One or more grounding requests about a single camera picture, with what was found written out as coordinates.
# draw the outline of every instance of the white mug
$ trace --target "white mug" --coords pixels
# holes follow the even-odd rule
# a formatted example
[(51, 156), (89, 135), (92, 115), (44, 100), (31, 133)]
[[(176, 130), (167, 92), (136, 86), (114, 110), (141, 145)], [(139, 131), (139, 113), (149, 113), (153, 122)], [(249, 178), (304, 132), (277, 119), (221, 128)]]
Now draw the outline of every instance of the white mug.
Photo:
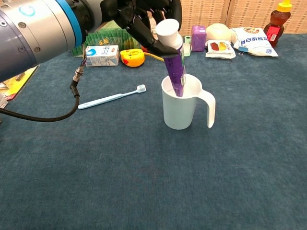
[(178, 97), (172, 86), (169, 76), (165, 77), (161, 83), (164, 122), (172, 129), (185, 129), (190, 126), (193, 120), (197, 99), (206, 102), (207, 126), (211, 128), (215, 118), (215, 98), (202, 89), (201, 81), (190, 75), (185, 75), (185, 85), (183, 96)]

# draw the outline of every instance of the metal connector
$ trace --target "metal connector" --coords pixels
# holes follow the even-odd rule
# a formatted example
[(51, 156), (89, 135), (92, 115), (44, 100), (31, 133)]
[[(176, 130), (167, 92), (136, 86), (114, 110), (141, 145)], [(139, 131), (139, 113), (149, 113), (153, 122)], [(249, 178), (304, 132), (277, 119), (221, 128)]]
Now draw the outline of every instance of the metal connector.
[(76, 82), (79, 82), (80, 81), (80, 78), (81, 76), (83, 75), (84, 73), (84, 67), (78, 67), (76, 70), (75, 70), (75, 75), (73, 76), (73, 80), (76, 81)]

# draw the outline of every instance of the snack package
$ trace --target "snack package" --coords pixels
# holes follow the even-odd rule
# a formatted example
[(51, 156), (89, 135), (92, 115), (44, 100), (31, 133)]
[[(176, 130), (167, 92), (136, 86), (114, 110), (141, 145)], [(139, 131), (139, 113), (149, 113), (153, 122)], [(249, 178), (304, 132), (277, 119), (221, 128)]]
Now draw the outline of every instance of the snack package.
[(248, 52), (255, 56), (278, 57), (278, 54), (271, 46), (264, 31), (261, 28), (238, 27), (232, 28), (236, 34), (234, 48)]
[(5, 99), (5, 97), (0, 93), (0, 108), (4, 109), (5, 106), (8, 104), (8, 101)]
[(227, 40), (209, 40), (206, 58), (232, 59), (236, 57), (234, 49)]

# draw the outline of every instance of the white toothbrush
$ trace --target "white toothbrush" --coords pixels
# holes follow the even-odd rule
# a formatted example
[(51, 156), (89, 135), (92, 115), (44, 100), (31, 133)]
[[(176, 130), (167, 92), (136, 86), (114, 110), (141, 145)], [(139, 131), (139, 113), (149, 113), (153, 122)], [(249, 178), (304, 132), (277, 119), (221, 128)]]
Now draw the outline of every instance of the white toothbrush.
[(91, 102), (83, 103), (83, 104), (80, 104), (78, 106), (78, 109), (86, 109), (86, 108), (89, 108), (89, 107), (93, 107), (95, 105), (110, 102), (110, 101), (113, 101), (113, 100), (116, 100), (116, 99), (119, 99), (119, 98), (122, 98), (122, 97), (125, 97), (125, 96), (128, 96), (128, 95), (131, 95), (131, 94), (134, 94), (134, 93), (141, 93), (141, 92), (145, 92), (145, 91), (146, 91), (145, 85), (138, 85), (138, 87), (136, 88), (135, 91), (128, 92), (128, 93), (119, 93), (119, 94), (115, 94), (115, 95), (112, 95), (112, 96), (109, 96), (109, 97), (104, 97), (104, 98), (94, 100), (94, 101), (91, 101)]

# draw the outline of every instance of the mug handle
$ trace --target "mug handle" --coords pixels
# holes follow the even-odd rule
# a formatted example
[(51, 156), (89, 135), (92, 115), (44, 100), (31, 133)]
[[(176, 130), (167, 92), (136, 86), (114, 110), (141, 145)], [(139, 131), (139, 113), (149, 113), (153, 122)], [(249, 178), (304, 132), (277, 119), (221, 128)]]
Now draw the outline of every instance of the mug handle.
[(201, 90), (200, 93), (197, 95), (198, 98), (204, 100), (207, 105), (207, 126), (208, 128), (211, 128), (214, 124), (214, 119), (215, 119), (215, 97), (205, 91), (205, 90)]

